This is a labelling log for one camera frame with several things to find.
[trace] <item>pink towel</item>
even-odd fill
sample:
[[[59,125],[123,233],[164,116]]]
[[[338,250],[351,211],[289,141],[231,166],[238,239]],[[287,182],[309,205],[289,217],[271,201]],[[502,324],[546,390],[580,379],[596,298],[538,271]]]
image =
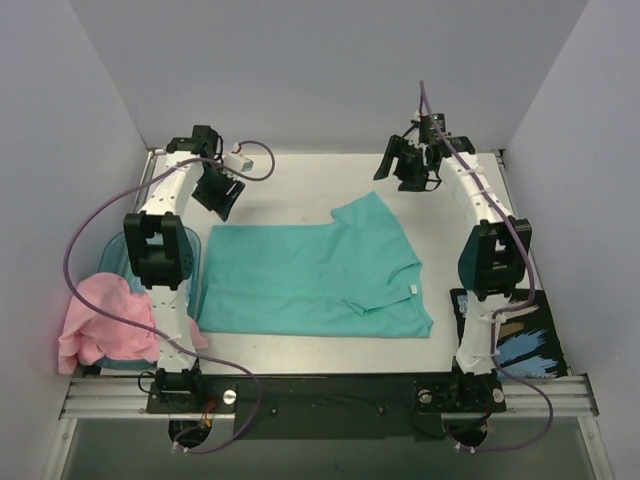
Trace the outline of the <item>pink towel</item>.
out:
[[[155,327],[149,296],[131,293],[126,280],[114,273],[92,275],[80,282],[78,291],[107,312]],[[207,340],[200,334],[198,325],[189,320],[194,347],[206,348]],[[73,373],[78,361],[93,365],[102,357],[158,361],[158,342],[153,333],[99,315],[76,297],[71,299],[58,342],[58,370],[62,374]]]

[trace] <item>gray wall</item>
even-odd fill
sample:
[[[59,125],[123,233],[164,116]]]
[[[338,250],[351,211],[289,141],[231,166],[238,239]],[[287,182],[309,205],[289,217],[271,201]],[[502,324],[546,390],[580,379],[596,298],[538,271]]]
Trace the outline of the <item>gray wall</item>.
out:
[[[213,125],[278,150],[384,149],[424,78],[506,146],[587,0],[71,0],[149,145]]]
[[[591,0],[507,147],[564,349],[618,479],[640,469],[640,3]]]
[[[68,384],[56,374],[65,244],[91,208],[139,179],[145,149],[66,0],[3,2],[0,61],[0,477],[31,479]],[[96,268],[123,207],[81,241],[76,278]]]

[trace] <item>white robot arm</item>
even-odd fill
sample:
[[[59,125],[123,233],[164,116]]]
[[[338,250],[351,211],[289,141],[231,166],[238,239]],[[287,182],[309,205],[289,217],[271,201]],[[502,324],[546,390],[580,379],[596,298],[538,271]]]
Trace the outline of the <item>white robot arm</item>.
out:
[[[444,115],[435,114],[434,119],[440,129],[446,131]],[[471,142],[466,137],[449,137],[449,140],[468,164],[468,169],[451,156],[431,119],[416,112],[412,128],[402,137],[394,135],[389,139],[374,180],[387,177],[397,158],[394,175],[402,180],[399,190],[428,191],[428,182],[437,185],[442,182],[460,205],[471,234],[458,263],[458,275],[467,290],[468,301],[464,335],[455,359],[462,373],[484,375],[495,369],[491,358],[493,314],[508,305],[515,285],[524,277],[525,266],[502,218],[483,194],[489,194],[502,207],[527,251],[531,227],[526,220],[513,218],[500,203],[478,164]],[[482,188],[471,178],[471,172],[476,174]],[[498,316],[497,321],[504,319]],[[497,342],[499,325],[495,328]]]
[[[217,134],[209,127],[196,126],[191,138],[172,140],[167,148],[164,169],[189,158],[213,158]],[[253,167],[253,161],[239,153],[221,159],[240,172]],[[189,351],[194,351],[187,315],[186,285],[193,268],[193,252],[181,223],[187,201],[193,195],[223,220],[244,188],[233,174],[220,172],[196,162],[179,167],[161,181],[138,212],[124,222],[127,248],[133,273],[140,276],[151,299],[156,328]],[[149,242],[160,236],[161,241]],[[158,371],[191,371],[195,358],[185,355],[158,338]]]

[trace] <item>purple cable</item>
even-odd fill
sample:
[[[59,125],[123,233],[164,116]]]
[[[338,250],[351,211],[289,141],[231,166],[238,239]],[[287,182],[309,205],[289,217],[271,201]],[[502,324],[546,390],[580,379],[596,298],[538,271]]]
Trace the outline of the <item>purple cable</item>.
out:
[[[242,424],[242,426],[238,429],[237,432],[235,432],[231,438],[229,438],[227,441],[222,442],[219,445],[216,445],[215,447],[212,447],[210,449],[207,450],[193,450],[193,449],[189,449],[188,451],[190,453],[196,453],[196,454],[206,454],[206,453],[214,453],[217,452],[219,450],[222,450],[223,448],[229,446],[231,443],[233,443],[235,440],[237,440],[251,425],[251,423],[253,422],[253,420],[255,419],[256,415],[258,414],[258,411],[260,410],[260,405],[262,404],[262,386],[260,385],[260,380],[258,380],[258,377],[251,372],[249,369],[243,367],[242,365],[238,365],[237,363],[233,363],[233,362],[229,362],[227,360],[222,360],[220,358],[215,358],[215,357],[211,357],[209,355],[203,355],[203,354],[198,354],[196,352],[192,352],[190,350],[187,350],[186,348],[182,347],[181,345],[179,345],[178,343],[174,342],[169,335],[167,335],[166,333],[157,330],[153,327],[149,327],[147,325],[142,325],[138,322],[134,322],[132,320],[128,320],[124,317],[120,317],[119,315],[114,315],[110,312],[107,312],[106,310],[103,310],[102,308],[93,305],[91,302],[89,302],[89,300],[87,300],[86,298],[84,298],[82,296],[82,294],[78,291],[78,289],[76,288],[76,286],[73,284],[73,281],[71,280],[71,273],[69,271],[69,259],[71,257],[71,251],[73,249],[73,246],[75,245],[76,241],[78,240],[78,237],[80,236],[80,234],[84,231],[84,229],[87,227],[87,225],[89,225],[89,223],[98,216],[98,214],[100,214],[105,208],[107,208],[109,205],[117,202],[118,200],[120,200],[121,198],[126,197],[127,195],[131,195],[134,192],[137,192],[138,190],[142,190],[145,188],[150,187],[151,185],[153,185],[156,182],[159,182],[160,180],[167,178],[169,175],[171,175],[172,173],[174,173],[178,168],[180,167],[184,167],[185,165],[189,165],[192,163],[196,163],[196,162],[203,162],[203,163],[208,163],[210,165],[212,165],[215,168],[218,169],[222,169],[222,170],[227,170],[231,173],[233,173],[234,175],[237,175],[240,178],[243,178],[245,180],[250,180],[250,181],[254,181],[254,182],[261,182],[264,181],[266,179],[268,179],[271,175],[273,175],[273,172],[275,170],[275,166],[276,166],[276,160],[275,160],[275,155],[273,154],[273,151],[271,151],[271,149],[265,145],[262,142],[256,141],[256,140],[245,140],[244,142],[240,142],[238,145],[246,145],[246,144],[253,144],[253,145],[259,145],[262,148],[264,148],[267,153],[269,154],[269,156],[271,157],[271,168],[269,169],[269,172],[266,173],[264,176],[262,177],[250,177],[248,175],[245,175],[243,173],[237,172],[236,170],[229,168],[225,165],[222,165],[221,163],[215,161],[215,160],[210,160],[207,158],[189,158],[187,160],[183,160],[182,162],[177,163],[173,168],[161,173],[160,175],[158,175],[157,177],[152,178],[151,180],[148,180],[147,182],[142,183],[141,185],[138,185],[137,187],[132,187],[129,188],[127,190],[125,190],[122,193],[119,193],[118,195],[110,198],[109,200],[105,201],[102,205],[100,205],[98,208],[96,208],[81,224],[80,226],[76,229],[76,231],[73,233],[73,235],[71,236],[71,239],[69,240],[69,243],[67,244],[67,248],[64,252],[64,259],[62,261],[62,269],[63,269],[63,273],[64,273],[64,281],[67,284],[67,287],[69,287],[69,290],[71,290],[71,293],[85,306],[87,306],[88,308],[90,308],[91,310],[93,310],[96,313],[99,313],[100,315],[103,315],[107,318],[110,318],[112,320],[115,320],[117,322],[120,323],[124,323],[126,325],[130,325],[132,327],[136,327],[136,328],[141,328],[142,330],[146,330],[148,332],[151,332],[157,336],[159,336],[160,338],[163,338],[164,340],[167,341],[167,343],[169,345],[171,345],[172,347],[174,347],[176,350],[178,350],[181,353],[184,353],[185,355],[189,355],[191,357],[194,358],[201,358],[202,360],[207,360],[209,362],[212,363],[217,363],[220,365],[225,365],[227,367],[231,367],[231,368],[235,368],[236,370],[240,370],[243,373],[246,373],[249,377],[251,377],[251,379],[255,382],[257,388],[258,388],[258,398],[256,400],[256,404],[253,407],[253,410],[251,411],[251,414],[249,415],[249,417],[247,418],[247,420]],[[178,434],[178,436],[184,435],[185,433],[187,433],[185,430],[183,430],[182,432],[180,432]]]
[[[493,208],[496,211],[496,213],[500,216],[500,218],[502,219],[504,224],[507,226],[507,229],[509,230],[509,234],[511,235],[511,237],[513,237],[513,241],[516,244],[516,247],[518,248],[518,251],[520,252],[520,255],[522,256],[522,260],[524,261],[525,268],[527,270],[527,276],[528,276],[528,279],[529,279],[529,296],[527,297],[527,300],[524,303],[521,303],[521,304],[518,304],[518,305],[513,305],[513,306],[508,306],[508,307],[497,309],[495,312],[493,312],[492,318],[495,320],[498,317],[498,315],[500,315],[502,313],[516,312],[518,310],[522,310],[524,308],[527,308],[527,307],[531,306],[533,304],[534,299],[535,299],[536,286],[535,286],[535,277],[533,275],[533,265],[531,265],[531,262],[529,261],[529,255],[527,255],[527,250],[524,248],[524,245],[522,244],[522,241],[520,240],[520,237],[518,236],[518,233],[516,232],[515,227],[509,221],[509,218],[507,217],[507,215],[502,211],[502,209],[498,206],[498,204],[495,202],[495,200],[493,200],[493,198],[491,198],[491,195],[489,195],[485,191],[485,186],[482,184],[482,181],[480,180],[480,177],[478,177],[478,175],[471,170],[471,168],[469,167],[469,164],[458,153],[458,151],[455,149],[455,147],[451,144],[451,142],[449,141],[449,139],[445,135],[445,132],[443,132],[442,129],[440,128],[440,126],[438,125],[438,122],[436,122],[435,119],[433,118],[433,112],[431,111],[431,105],[429,104],[429,99],[427,97],[427,92],[425,91],[425,88],[424,88],[424,81],[421,80],[420,81],[420,109],[422,109],[422,105],[423,104],[424,104],[424,106],[425,106],[425,108],[427,110],[427,114],[429,115],[429,118],[431,118],[431,123],[433,124],[434,128],[436,129],[436,132],[438,132],[438,136],[440,137],[442,142],[447,146],[447,148],[449,149],[451,154],[456,158],[456,160],[458,160],[460,165],[462,165],[462,167],[465,170],[469,171],[469,175],[471,176],[473,181],[476,183],[476,185],[478,186],[478,188],[482,192],[482,196],[484,197],[484,199],[489,203],[491,208]],[[551,399],[547,396],[546,393],[544,393],[540,388],[538,388],[533,383],[531,383],[531,382],[529,382],[529,381],[527,381],[527,380],[525,380],[523,378],[516,377],[515,375],[512,375],[511,373],[509,373],[507,370],[503,369],[500,366],[500,364],[498,363],[498,360],[496,358],[495,352],[496,352],[496,329],[495,329],[495,323],[494,323],[491,326],[491,358],[493,360],[493,364],[496,366],[496,369],[500,373],[502,373],[505,377],[507,377],[510,380],[513,380],[515,382],[521,383],[522,385],[526,385],[527,387],[529,387],[532,390],[534,390],[537,393],[539,393],[542,396],[542,398],[544,398],[544,401],[547,403],[547,406],[549,407],[549,417],[547,419],[547,423],[545,424],[544,428],[536,436],[530,438],[529,440],[527,440],[525,442],[518,443],[516,445],[506,445],[506,446],[497,446],[497,447],[478,447],[476,449],[472,449],[471,447],[469,447],[467,445],[462,445],[462,444],[460,444],[458,442],[460,447],[463,448],[464,450],[467,450],[467,451],[475,451],[475,452],[506,452],[506,451],[512,451],[512,450],[520,450],[522,448],[528,447],[529,445],[533,445],[538,440],[540,440],[542,437],[544,437],[547,433],[549,433],[549,430],[551,430],[551,426],[553,425],[553,405],[551,404]],[[454,441],[457,441],[451,435],[449,435],[449,438],[451,438]]]

